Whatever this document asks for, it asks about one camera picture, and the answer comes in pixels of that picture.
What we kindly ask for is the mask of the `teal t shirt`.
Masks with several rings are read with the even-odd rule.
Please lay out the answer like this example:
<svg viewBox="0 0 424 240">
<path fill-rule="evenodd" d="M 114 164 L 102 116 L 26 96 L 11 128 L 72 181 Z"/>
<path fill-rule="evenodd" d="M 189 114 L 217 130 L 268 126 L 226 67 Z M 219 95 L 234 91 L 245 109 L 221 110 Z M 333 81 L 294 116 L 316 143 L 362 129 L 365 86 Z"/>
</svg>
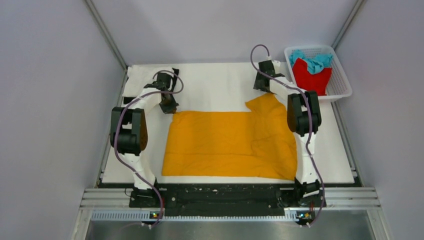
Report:
<svg viewBox="0 0 424 240">
<path fill-rule="evenodd" d="M 293 68 L 296 61 L 301 59 L 306 62 L 307 71 L 315 75 L 322 72 L 324 68 L 330 68 L 333 57 L 334 55 L 331 53 L 322 53 L 317 54 L 315 57 L 307 57 L 303 51 L 296 49 L 289 55 L 289 62 Z"/>
</svg>

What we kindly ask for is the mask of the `aluminium frame post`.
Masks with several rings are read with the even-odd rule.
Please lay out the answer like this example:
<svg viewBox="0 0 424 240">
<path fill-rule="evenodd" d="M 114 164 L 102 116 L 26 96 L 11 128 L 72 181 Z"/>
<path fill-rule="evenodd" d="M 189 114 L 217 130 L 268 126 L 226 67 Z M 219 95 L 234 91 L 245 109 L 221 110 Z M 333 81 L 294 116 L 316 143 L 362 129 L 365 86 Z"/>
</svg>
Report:
<svg viewBox="0 0 424 240">
<path fill-rule="evenodd" d="M 350 28 L 352 22 L 355 20 L 363 6 L 367 3 L 367 0 L 356 0 L 351 11 L 347 15 L 343 25 L 341 26 L 340 30 L 338 31 L 338 34 L 336 35 L 331 47 L 336 50 L 339 46 L 340 42 L 343 40 L 346 32 Z"/>
<path fill-rule="evenodd" d="M 101 14 L 96 8 L 96 5 L 93 0 L 82 0 L 84 5 L 86 6 L 89 14 L 91 15 L 94 23 L 96 24 L 100 34 L 102 35 L 104 41 L 106 42 L 109 50 L 113 54 L 114 58 L 117 60 L 120 67 L 126 72 L 127 71 L 127 64 L 116 44 L 114 41 L 113 36 L 111 35 L 106 23 L 104 22 Z"/>
</svg>

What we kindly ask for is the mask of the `white plastic basket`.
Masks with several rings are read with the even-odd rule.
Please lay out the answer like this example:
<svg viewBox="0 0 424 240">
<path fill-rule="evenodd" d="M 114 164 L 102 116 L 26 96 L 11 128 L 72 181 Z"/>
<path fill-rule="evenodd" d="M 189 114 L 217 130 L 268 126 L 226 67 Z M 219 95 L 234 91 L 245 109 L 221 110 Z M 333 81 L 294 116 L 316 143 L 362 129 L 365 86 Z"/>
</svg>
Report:
<svg viewBox="0 0 424 240">
<path fill-rule="evenodd" d="M 291 55 L 293 52 L 301 51 L 306 59 L 315 59 L 318 55 L 332 55 L 329 67 L 332 69 L 329 82 L 325 88 L 325 95 L 319 96 L 320 101 L 335 102 L 341 98 L 350 97 L 353 93 L 349 80 L 343 67 L 334 51 L 329 45 L 304 45 L 291 46 L 284 49 L 284 56 L 288 65 L 288 72 L 294 84 L 297 79 L 291 65 Z"/>
</svg>

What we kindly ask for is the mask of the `red t shirt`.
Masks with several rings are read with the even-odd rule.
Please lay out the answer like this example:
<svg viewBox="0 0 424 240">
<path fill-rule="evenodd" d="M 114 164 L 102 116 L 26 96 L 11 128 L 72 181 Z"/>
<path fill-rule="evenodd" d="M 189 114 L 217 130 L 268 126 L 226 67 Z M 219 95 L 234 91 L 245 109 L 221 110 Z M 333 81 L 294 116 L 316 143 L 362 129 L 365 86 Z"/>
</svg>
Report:
<svg viewBox="0 0 424 240">
<path fill-rule="evenodd" d="M 330 82 L 333 69 L 325 67 L 321 72 L 311 74 L 308 71 L 308 64 L 303 59 L 298 58 L 292 67 L 296 85 L 307 91 L 315 91 L 318 96 L 326 96 L 327 85 Z"/>
</svg>

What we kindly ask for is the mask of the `folded white t shirt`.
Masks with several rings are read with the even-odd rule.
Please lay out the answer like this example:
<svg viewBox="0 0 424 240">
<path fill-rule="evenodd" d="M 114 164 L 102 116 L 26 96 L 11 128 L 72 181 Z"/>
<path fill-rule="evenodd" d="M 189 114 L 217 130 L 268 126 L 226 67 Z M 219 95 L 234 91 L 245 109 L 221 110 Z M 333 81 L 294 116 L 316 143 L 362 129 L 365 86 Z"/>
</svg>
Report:
<svg viewBox="0 0 424 240">
<path fill-rule="evenodd" d="M 158 65 L 132 65 L 127 69 L 128 80 L 124 86 L 123 97 L 134 98 L 137 97 L 145 87 L 145 85 L 153 82 L 154 74 L 162 71 L 175 70 L 170 66 Z"/>
</svg>

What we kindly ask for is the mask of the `right aluminium frame post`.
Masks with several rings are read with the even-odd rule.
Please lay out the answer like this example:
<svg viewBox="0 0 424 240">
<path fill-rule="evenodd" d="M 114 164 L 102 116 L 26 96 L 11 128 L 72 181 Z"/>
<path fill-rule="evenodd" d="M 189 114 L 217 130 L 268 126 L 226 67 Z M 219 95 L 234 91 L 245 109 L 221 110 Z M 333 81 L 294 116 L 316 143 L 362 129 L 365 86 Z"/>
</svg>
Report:
<svg viewBox="0 0 424 240">
<path fill-rule="evenodd" d="M 339 46 L 340 42 L 343 40 L 346 32 L 350 28 L 352 22 L 355 20 L 363 6 L 367 3 L 367 0 L 356 0 L 351 11 L 347 15 L 343 25 L 341 26 L 340 30 L 338 31 L 338 34 L 336 35 L 331 47 L 336 50 Z"/>
</svg>

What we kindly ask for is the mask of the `yellow t shirt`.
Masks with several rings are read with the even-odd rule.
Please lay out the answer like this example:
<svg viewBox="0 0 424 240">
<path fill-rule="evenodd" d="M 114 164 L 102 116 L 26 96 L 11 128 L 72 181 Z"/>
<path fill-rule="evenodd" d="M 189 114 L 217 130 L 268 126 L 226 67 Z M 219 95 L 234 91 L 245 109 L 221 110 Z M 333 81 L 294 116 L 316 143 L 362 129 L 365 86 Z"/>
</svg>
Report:
<svg viewBox="0 0 424 240">
<path fill-rule="evenodd" d="M 169 126 L 161 173 L 295 179 L 297 146 L 286 107 L 267 93 L 247 111 L 181 111 Z"/>
</svg>

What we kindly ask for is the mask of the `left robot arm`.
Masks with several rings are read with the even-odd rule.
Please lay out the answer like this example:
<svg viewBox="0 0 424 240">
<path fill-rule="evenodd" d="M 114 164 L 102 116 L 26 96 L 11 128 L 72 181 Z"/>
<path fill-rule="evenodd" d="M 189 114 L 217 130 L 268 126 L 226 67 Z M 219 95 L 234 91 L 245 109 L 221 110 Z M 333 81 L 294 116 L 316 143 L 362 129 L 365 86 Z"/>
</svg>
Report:
<svg viewBox="0 0 424 240">
<path fill-rule="evenodd" d="M 142 86 L 130 102 L 111 111 L 110 144 L 117 160 L 127 167 L 134 177 L 134 187 L 142 190 L 141 200 L 149 207 L 160 202 L 153 174 L 144 151 L 148 145 L 147 115 L 155 107 L 164 114 L 175 114 L 179 104 L 174 95 L 182 92 L 178 68 L 161 69 L 152 75 L 151 82 Z"/>
</svg>

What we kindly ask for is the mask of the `left aluminium frame post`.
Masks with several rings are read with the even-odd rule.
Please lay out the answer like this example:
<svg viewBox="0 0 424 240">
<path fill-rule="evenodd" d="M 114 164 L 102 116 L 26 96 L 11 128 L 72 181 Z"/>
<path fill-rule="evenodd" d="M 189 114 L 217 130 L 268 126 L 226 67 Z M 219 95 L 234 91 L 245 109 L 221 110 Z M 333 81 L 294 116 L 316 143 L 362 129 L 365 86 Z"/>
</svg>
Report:
<svg viewBox="0 0 424 240">
<path fill-rule="evenodd" d="M 96 5 L 93 0 L 82 0 L 84 5 L 86 6 L 89 14 L 91 15 L 94 23 L 96 24 L 100 34 L 102 35 L 104 41 L 106 42 L 109 50 L 113 54 L 114 58 L 117 60 L 120 67 L 126 72 L 127 71 L 127 64 L 116 44 L 114 41 L 113 36 L 111 35 L 106 23 L 104 22 L 101 14 L 96 8 Z"/>
</svg>

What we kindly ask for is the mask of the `folded black t shirt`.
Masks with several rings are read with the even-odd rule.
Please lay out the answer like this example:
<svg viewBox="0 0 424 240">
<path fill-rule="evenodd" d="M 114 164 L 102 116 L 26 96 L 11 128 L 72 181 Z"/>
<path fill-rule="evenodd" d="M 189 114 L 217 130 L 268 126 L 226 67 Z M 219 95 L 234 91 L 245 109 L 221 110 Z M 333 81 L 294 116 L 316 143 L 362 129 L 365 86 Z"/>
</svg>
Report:
<svg viewBox="0 0 424 240">
<path fill-rule="evenodd" d="M 174 68 L 174 67 L 172 67 L 174 70 L 175 70 L 175 73 L 178 73 L 178 75 L 179 75 L 179 73 L 180 73 L 180 70 L 178 69 L 178 68 Z M 124 104 L 128 104 L 128 103 L 130 103 L 133 99 L 134 99 L 135 97 L 123 97 L 123 103 Z"/>
</svg>

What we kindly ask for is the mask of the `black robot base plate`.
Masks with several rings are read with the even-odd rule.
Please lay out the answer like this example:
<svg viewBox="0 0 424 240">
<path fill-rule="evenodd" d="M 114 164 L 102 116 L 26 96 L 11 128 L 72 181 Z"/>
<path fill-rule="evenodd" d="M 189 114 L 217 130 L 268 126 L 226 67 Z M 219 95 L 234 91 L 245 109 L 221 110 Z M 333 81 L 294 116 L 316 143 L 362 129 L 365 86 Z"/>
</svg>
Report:
<svg viewBox="0 0 424 240">
<path fill-rule="evenodd" d="M 318 210 L 327 205 L 317 184 L 158 183 L 130 194 L 130 208 L 163 210 L 166 217 L 279 217 L 288 208 Z"/>
</svg>

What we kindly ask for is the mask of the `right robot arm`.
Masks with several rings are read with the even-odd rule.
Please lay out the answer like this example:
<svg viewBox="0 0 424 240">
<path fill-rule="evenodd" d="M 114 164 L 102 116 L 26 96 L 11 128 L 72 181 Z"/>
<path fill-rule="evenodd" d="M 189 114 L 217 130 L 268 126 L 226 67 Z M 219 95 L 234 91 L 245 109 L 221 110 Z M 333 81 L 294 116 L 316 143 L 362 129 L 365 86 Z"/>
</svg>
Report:
<svg viewBox="0 0 424 240">
<path fill-rule="evenodd" d="M 286 121 L 296 142 L 297 167 L 294 178 L 293 200 L 307 206 L 320 194 L 322 177 L 314 159 L 315 139 L 322 124 L 321 109 L 315 91 L 307 91 L 277 73 L 279 62 L 265 60 L 254 63 L 257 70 L 253 88 L 279 97 L 286 107 Z"/>
</svg>

